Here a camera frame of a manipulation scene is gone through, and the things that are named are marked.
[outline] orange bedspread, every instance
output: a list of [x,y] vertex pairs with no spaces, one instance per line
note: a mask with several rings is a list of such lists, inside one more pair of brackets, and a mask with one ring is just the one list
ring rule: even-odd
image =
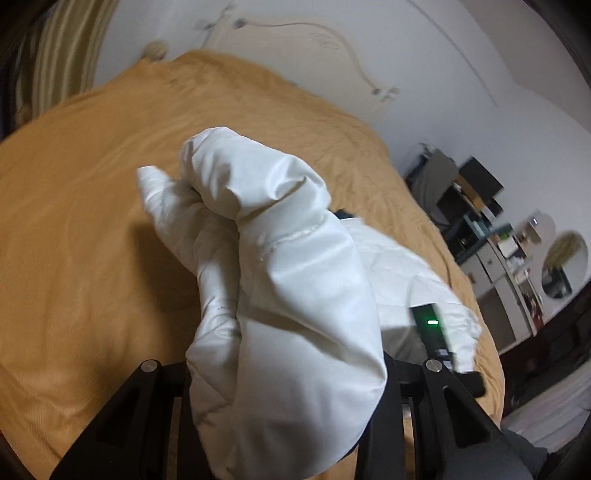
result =
[[[307,161],[332,208],[421,255],[478,312],[367,126],[231,57],[141,61],[0,144],[0,430],[39,480],[142,360],[184,359],[199,321],[196,281],[149,226],[135,169],[175,175],[183,141],[219,125]],[[500,421],[504,379],[486,327],[476,369],[488,389],[480,404]]]

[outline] white dresser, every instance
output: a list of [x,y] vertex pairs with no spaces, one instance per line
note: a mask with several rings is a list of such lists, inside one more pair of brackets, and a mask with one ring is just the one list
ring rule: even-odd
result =
[[524,295],[501,252],[488,241],[461,266],[499,353],[537,333]]

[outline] round mirror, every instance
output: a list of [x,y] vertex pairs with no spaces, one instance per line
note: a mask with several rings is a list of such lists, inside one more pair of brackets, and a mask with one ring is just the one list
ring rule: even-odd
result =
[[548,250],[542,269],[542,288],[549,297],[563,299],[578,290],[587,272],[588,251],[576,232],[560,235]]

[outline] computer monitor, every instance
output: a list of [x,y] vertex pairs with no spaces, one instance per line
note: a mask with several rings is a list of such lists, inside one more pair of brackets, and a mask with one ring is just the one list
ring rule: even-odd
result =
[[484,203],[490,202],[503,189],[503,185],[474,157],[461,166],[459,173],[476,190]]

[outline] metal screw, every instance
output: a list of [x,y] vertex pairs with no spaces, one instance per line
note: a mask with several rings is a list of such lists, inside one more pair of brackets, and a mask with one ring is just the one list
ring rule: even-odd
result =
[[142,363],[142,372],[149,374],[158,368],[158,362],[156,360],[146,360]]
[[441,362],[439,360],[435,360],[433,358],[430,358],[429,360],[427,360],[427,362],[425,363],[425,366],[431,372],[440,372],[443,369],[443,365],[441,364]]

